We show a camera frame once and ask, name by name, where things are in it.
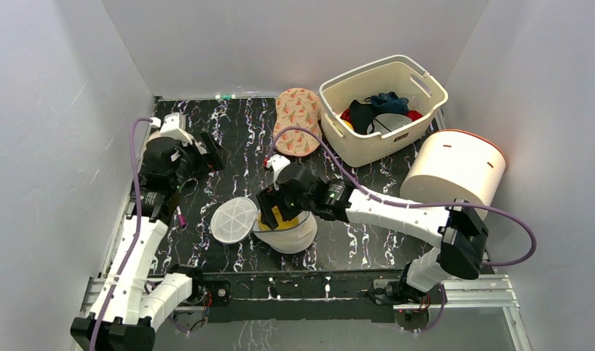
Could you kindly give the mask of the yellow bra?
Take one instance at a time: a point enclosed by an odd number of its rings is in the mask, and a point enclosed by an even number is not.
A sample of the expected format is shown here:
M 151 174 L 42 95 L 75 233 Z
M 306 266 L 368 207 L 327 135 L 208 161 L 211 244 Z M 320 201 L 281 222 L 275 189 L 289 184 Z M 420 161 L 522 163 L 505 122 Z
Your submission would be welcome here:
M 261 231 L 279 231 L 279 230 L 289 230 L 294 227 L 297 227 L 300 224 L 300 215 L 297 215 L 293 219 L 285 221 L 281 215 L 278 206 L 273 206 L 272 209 L 273 218 L 276 220 L 276 227 L 270 227 L 268 225 L 268 221 L 264 220 L 264 213 L 262 211 L 259 212 L 257 218 L 257 224 Z

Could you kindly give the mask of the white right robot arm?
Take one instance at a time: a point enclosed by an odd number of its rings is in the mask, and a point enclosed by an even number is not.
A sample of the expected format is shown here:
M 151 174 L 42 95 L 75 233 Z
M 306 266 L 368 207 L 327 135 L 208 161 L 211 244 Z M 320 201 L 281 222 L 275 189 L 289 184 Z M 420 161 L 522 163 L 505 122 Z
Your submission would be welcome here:
M 305 166 L 275 155 L 265 163 L 273 183 L 257 194 L 262 223 L 275 230 L 301 214 L 325 221 L 369 224 L 419 238 L 432 249 L 403 270 L 401 297 L 419 302 L 439 282 L 480 275 L 488 229 L 471 203 L 428 205 L 360 188 L 340 178 L 325 181 Z

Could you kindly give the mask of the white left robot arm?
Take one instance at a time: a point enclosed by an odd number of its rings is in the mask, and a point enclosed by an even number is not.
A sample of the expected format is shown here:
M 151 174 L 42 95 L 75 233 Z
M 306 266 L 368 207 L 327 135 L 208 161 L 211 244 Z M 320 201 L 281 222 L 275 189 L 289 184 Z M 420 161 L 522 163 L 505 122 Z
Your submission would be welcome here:
M 223 170 L 226 161 L 226 149 L 208 131 L 189 141 L 161 132 L 149 137 L 134 164 L 137 175 L 110 270 L 88 314 L 70 327 L 82 350 L 152 350 L 157 330 L 180 303 L 203 300 L 199 268 L 175 265 L 155 287 L 148 287 L 148 274 L 183 186 Z

